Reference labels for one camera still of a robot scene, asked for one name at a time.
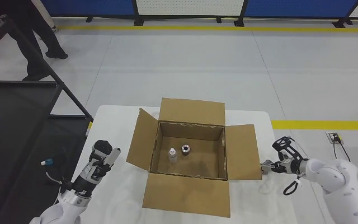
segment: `cardboard box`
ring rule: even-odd
[[[228,180],[262,179],[254,126],[226,127],[219,102],[163,98],[159,120],[140,109],[126,161],[149,171],[143,208],[230,217]]]

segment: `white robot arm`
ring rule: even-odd
[[[87,209],[92,191],[111,170],[120,153],[119,148],[112,149],[107,141],[98,140],[92,147],[88,164],[75,182],[67,183],[70,187],[58,194],[58,204],[33,218],[30,224],[81,224],[79,215]]]
[[[261,164],[262,173],[297,174],[298,179],[316,182],[322,187],[324,201],[336,224],[358,223],[358,168],[345,160],[324,164],[314,158],[304,159],[292,148],[291,140],[290,137],[282,137],[272,145],[279,152],[280,161],[273,163],[266,160]],[[287,193],[293,185],[295,189]],[[296,180],[285,189],[284,194],[292,194],[297,185]]]

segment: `gray floor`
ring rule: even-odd
[[[89,25],[84,19],[55,22]],[[320,21],[246,24],[332,27]],[[103,104],[160,106],[162,97],[176,97],[220,101],[233,110],[266,111],[271,119],[358,120],[357,33],[61,30],[57,37],[69,58],[46,60],[93,115]],[[6,36],[0,48],[0,80],[24,78],[26,61],[16,42]],[[53,113],[80,111],[63,94]],[[308,156],[328,161],[334,155],[325,131],[275,130],[275,136],[291,135]],[[358,132],[339,133],[358,164]],[[339,149],[337,154],[344,158]],[[303,181],[292,199],[299,223],[333,223],[318,185]]]

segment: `electrical outlet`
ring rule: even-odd
[[[340,136],[340,134],[335,133],[335,132],[326,132],[326,135],[327,135],[327,138],[331,144],[333,144],[333,143],[339,144],[339,142],[334,140],[335,135],[337,135],[341,139],[341,143],[344,144],[342,136]]]

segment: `blue partition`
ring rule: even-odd
[[[133,15],[131,0],[42,0],[52,15]]]
[[[344,17],[356,0],[248,0],[245,16]]]

